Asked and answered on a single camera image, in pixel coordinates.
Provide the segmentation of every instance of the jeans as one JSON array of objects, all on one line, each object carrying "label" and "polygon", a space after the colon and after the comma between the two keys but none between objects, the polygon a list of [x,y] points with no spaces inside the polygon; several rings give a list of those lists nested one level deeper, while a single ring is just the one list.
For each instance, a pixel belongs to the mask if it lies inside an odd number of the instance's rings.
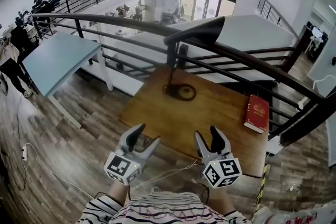
[{"label": "jeans", "polygon": [[0,71],[9,77],[13,86],[19,92],[22,94],[25,93],[25,89],[22,88],[18,77],[20,77],[26,84],[30,84],[29,78],[23,74],[21,67],[12,58],[9,58],[2,66],[0,66]]}]

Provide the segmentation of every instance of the book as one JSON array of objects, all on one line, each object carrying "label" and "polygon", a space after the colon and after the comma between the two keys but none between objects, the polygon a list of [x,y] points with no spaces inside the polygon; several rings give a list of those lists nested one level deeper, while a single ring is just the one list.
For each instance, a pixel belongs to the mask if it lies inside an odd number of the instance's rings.
[{"label": "book", "polygon": [[251,95],[245,114],[244,126],[258,132],[266,131],[269,121],[269,105],[264,99]]}]

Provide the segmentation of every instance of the striped shirt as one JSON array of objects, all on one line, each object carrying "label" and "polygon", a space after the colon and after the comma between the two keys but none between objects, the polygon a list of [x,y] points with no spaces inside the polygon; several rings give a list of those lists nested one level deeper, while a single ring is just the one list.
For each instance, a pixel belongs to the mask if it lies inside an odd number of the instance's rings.
[{"label": "striped shirt", "polygon": [[203,204],[193,193],[162,192],[136,198],[122,206],[111,197],[102,196],[90,201],[78,220],[80,224],[116,224],[147,222],[152,224],[250,223],[234,211],[225,216]]}]

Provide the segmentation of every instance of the wooden tabletop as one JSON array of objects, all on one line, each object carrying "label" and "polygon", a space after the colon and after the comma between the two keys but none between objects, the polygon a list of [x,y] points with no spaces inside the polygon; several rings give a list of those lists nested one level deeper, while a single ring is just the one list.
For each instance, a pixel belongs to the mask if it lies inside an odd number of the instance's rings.
[{"label": "wooden tabletop", "polygon": [[239,159],[243,174],[261,177],[267,148],[267,131],[263,134],[243,126],[248,98],[238,92],[177,69],[173,83],[188,83],[197,95],[192,101],[180,101],[163,92],[170,68],[158,67],[119,116],[128,126],[145,123],[144,134],[161,137],[160,143],[199,158],[194,133],[202,133],[209,147],[210,126],[219,128],[229,139],[231,150]]}]

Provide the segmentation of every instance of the light blue table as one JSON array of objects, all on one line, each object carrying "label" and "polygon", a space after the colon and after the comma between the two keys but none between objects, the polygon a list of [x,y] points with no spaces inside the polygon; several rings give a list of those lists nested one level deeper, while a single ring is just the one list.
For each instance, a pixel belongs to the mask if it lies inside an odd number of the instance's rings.
[{"label": "light blue table", "polygon": [[97,55],[99,66],[109,90],[113,90],[100,44],[88,39],[58,32],[44,40],[23,61],[28,74],[41,94],[49,98],[64,116],[78,128],[81,128],[80,123],[60,105],[53,94],[85,61],[88,61],[94,55]]}]

